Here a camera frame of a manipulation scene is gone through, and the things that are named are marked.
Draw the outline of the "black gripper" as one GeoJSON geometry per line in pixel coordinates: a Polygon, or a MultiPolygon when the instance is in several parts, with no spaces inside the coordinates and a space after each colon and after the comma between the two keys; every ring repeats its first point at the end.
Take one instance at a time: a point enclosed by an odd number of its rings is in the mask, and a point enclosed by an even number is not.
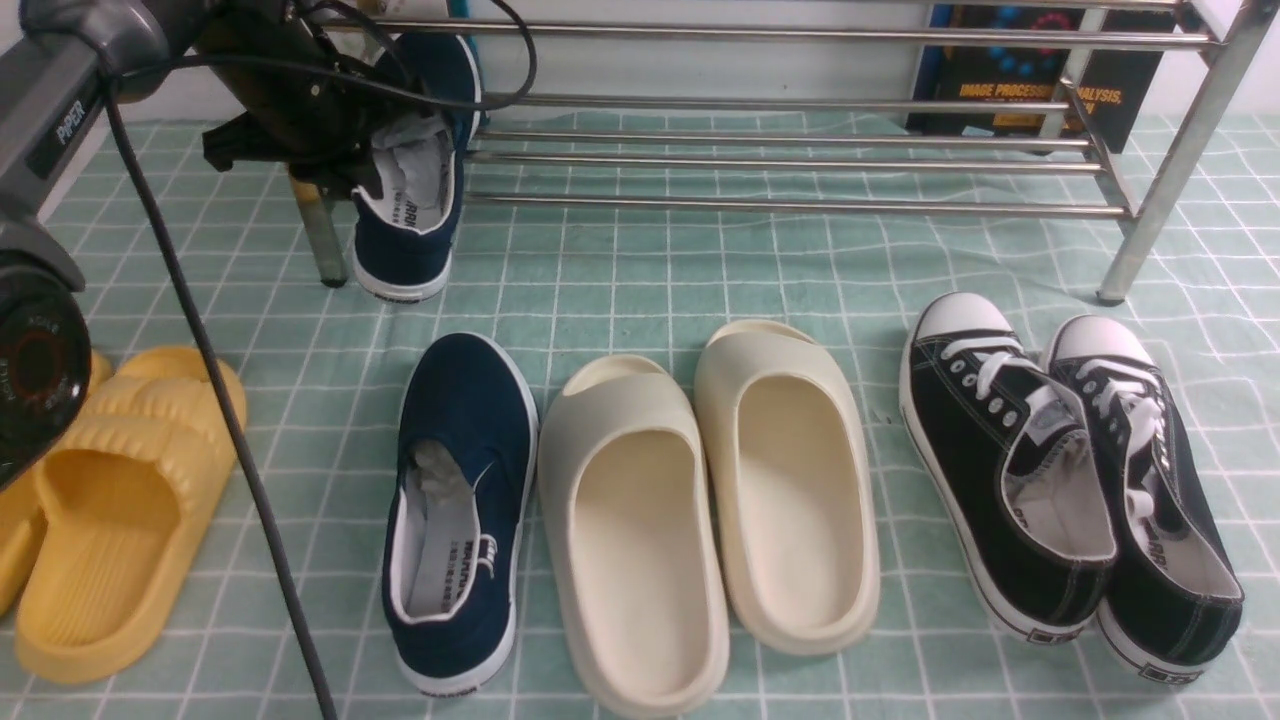
{"type": "Polygon", "coordinates": [[[410,90],[411,69],[369,15],[343,1],[229,1],[214,12],[195,49],[202,59],[242,60],[212,65],[244,108],[204,136],[204,158],[216,170],[238,161],[279,161],[326,192],[362,188],[383,197],[372,140],[403,108],[362,82],[410,90]],[[332,18],[365,32],[389,65],[379,69],[340,51],[323,27],[332,18]]]}

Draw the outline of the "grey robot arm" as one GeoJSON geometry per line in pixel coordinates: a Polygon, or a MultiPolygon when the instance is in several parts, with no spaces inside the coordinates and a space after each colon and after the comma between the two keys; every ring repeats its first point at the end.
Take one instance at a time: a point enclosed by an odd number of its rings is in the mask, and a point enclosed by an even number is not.
{"type": "Polygon", "coordinates": [[[244,113],[210,131],[205,159],[280,161],[344,193],[376,182],[369,143],[396,100],[342,54],[323,20],[340,1],[23,1],[3,54],[3,484],[28,471],[81,410],[91,342],[84,277],[38,210],[109,102],[154,94],[180,67],[211,67],[244,113]]]}

